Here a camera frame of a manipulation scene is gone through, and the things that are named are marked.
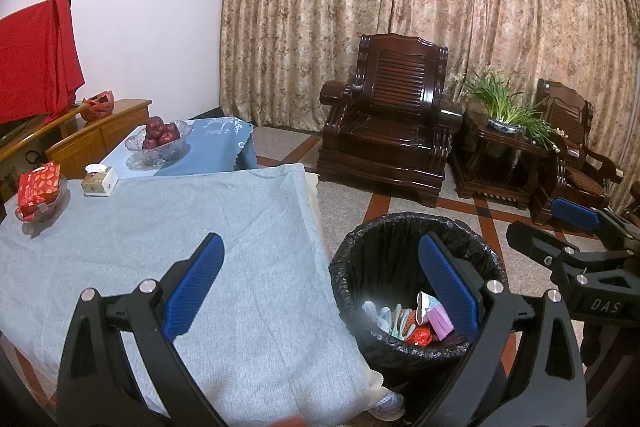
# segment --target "black trash bag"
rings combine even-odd
[[[469,346],[457,333],[426,347],[407,344],[380,330],[362,310],[366,300],[378,308],[401,303],[415,309],[418,292],[437,297],[418,261],[418,242],[428,232],[435,232],[454,257],[473,264],[484,280],[496,279],[508,287],[498,254],[461,221],[403,212],[373,219],[349,233],[329,265],[334,297],[360,352],[384,376],[386,387],[425,377],[436,366],[444,371]]]

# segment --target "green plant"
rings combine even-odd
[[[510,81],[502,71],[490,67],[481,68],[479,73],[473,71],[463,81],[462,91],[482,103],[494,120],[523,127],[534,144],[555,148],[548,123],[539,118],[536,106],[524,102],[523,92],[511,92]]]

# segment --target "bowl with red packages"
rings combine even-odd
[[[146,121],[145,128],[129,136],[124,145],[139,155],[146,165],[159,166],[183,154],[191,127],[183,120],[164,123],[159,116],[152,116]]]
[[[27,223],[51,219],[66,190],[66,178],[60,174],[60,165],[54,162],[22,174],[18,184],[15,216]]]

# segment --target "blue gripper pad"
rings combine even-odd
[[[599,230],[602,226],[596,212],[562,198],[556,198],[551,202],[551,215],[587,232]]]
[[[189,331],[209,288],[222,268],[225,245],[219,235],[211,234],[209,241],[200,245],[195,253],[196,259],[166,302],[162,332],[171,343],[175,337]]]
[[[469,342],[475,341],[480,332],[478,296],[469,289],[454,266],[453,256],[433,232],[420,239],[418,259],[456,332]]]

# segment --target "gray tablecloth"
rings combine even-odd
[[[52,221],[31,230],[10,214],[0,225],[0,330],[45,375],[57,378],[83,288],[114,295],[160,279],[211,231],[225,264],[175,346],[222,417],[337,425],[367,408],[369,373],[338,317],[302,166],[121,180],[108,198],[68,187]],[[162,411],[131,334],[125,343]]]

